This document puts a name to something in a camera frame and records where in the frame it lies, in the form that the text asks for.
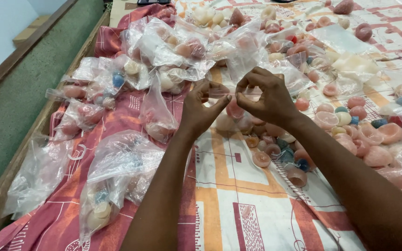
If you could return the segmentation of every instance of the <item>bed sheet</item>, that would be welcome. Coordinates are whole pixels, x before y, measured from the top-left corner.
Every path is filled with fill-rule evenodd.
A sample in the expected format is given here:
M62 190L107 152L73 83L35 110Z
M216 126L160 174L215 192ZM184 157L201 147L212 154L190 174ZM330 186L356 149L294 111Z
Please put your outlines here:
M264 4L278 6L278 15L286 19L318 20L321 16L336 19L325 1L301 0L275 4L263 0L213 0L175 2L177 13L184 17L198 5L215 9L237 7L246 15L258 16ZM368 22L374 27L370 40L379 50L378 64L402 71L402 5L394 0L355 1L349 15L351 28ZM118 32L125 29L102 27L96 53L114 57L119 51ZM392 28L394 33L386 34ZM395 42L388 44L387 39ZM227 68L214 67L209 77L219 83L234 85ZM318 83L311 89L311 106L305 111L313 116L324 102L345 106L345 99L325 98ZM181 117L181 95L165 96L167 107L176 119ZM141 131L138 113L144 93L129 92L117 99L118 109L104 116L96 128L75 142L73 157L83 153L78 144L87 147L81 160L71 161L60 189L40 208L22 217L0 232L0 250L118 250L136 206L126 203L117 220L98 231L89 242L78 245L79 197L86 181L87 167L94 157L98 141L126 129ZM371 121L378 118L378 107L393 100L393 89L381 84L365 87L358 95L367 100L365 106ZM186 172L178 222L179 250L366 250L348 220L327 181L317 170L308 173L308 185L293 186L280 163L267 169L256 168L243 135L220 133L211 128L194 144ZM243 217L243 211L249 214Z

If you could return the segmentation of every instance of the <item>hand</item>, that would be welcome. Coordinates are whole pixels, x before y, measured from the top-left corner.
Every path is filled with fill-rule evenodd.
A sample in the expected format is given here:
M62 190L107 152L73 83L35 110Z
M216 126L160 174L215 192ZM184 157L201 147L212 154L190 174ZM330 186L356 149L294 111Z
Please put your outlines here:
M220 93L222 95L220 95L221 98L215 105L206 107L203 103L209 100L209 90L212 89L215 90L217 95ZM232 97L228 93L229 89L224 85L211 81L195 86L184 99L181 124L178 131L188 132L193 140L201 136L229 104Z
M246 88L258 86L261 91L257 102L243 95ZM299 112L291 99L283 74L272 74L260 67L254 67L237 84L237 104L259 119L288 129L292 122L302 113Z

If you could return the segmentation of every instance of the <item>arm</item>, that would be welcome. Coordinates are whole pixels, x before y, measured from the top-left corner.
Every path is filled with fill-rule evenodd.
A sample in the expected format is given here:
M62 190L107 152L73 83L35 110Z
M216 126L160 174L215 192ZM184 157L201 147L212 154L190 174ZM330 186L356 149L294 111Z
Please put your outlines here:
M134 215L120 251L155 251L177 249L177 223L187 156L195 140L205 132L227 106L231 96L205 107L209 88L224 86L205 82L193 88L184 100L181 124L173 136Z
M262 89L258 102L240 93L248 85ZM252 115L284 128L304 146L371 248L402 250L402 191L297 111L283 79L254 68L237 85L237 103Z

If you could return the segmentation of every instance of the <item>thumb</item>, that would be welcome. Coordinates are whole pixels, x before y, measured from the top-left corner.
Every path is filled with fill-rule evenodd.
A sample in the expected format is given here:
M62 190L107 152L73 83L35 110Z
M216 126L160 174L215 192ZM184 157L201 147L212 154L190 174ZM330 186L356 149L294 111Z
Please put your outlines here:
M221 111L223 111L226 106L229 104L229 102L232 100L232 96L230 94L227 94L226 96L220 98L215 105L211 106L209 109L215 111L215 113L220 114Z
M241 92L238 92L235 96L237 97L237 104L239 107L250 113L255 110L255 106L257 105L256 102L246 98Z

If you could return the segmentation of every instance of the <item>wooden bed frame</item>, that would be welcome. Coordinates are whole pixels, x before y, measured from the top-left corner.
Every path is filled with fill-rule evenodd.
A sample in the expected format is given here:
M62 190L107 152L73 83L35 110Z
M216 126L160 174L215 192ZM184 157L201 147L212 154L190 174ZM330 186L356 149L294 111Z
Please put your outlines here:
M86 42L83 44L79 53L75 56L75 59L72 61L72 64L70 65L70 67L66 72L67 75L71 75L71 73L78 68L80 61L83 57L91 57L94 55L94 47L96 45L99 28L100 26L108 26L108 25L109 25L109 12L105 11L105 13L102 15L99 22L97 23L97 25L94 27L91 34L87 38ZM62 88L64 84L65 83L59 83L57 89ZM50 116L53 112L55 112L58 109L59 106L60 106L59 102L53 102L51 100L47 101L47 103L44 105L37 119L33 123L29 132L26 134L21 145L18 147L18 150L16 151L15 155L13 156L12 160L10 161L3 175L0 178L0 230L10 222L10 216L1 218L1 214L7 199L7 191L10 188L10 185L12 184L12 181L14 180L15 175L18 173L21 164L25 158L31 135L33 133L41 133L45 135L49 134Z

